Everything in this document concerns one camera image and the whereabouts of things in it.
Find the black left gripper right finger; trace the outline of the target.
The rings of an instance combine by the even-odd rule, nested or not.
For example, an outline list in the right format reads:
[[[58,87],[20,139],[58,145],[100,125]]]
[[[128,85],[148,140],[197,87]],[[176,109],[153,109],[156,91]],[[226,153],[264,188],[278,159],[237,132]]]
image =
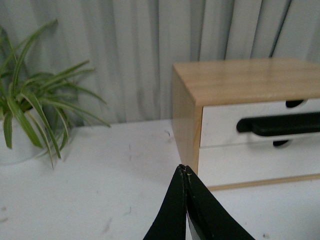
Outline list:
[[[248,233],[219,203],[194,171],[185,167],[186,205],[193,240],[252,240]]]

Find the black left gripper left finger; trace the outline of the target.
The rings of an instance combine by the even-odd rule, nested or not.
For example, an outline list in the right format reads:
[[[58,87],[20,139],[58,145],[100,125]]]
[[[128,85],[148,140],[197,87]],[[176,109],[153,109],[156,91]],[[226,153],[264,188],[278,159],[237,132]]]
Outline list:
[[[184,240],[186,238],[185,166],[180,164],[171,179],[159,212],[145,240]]]

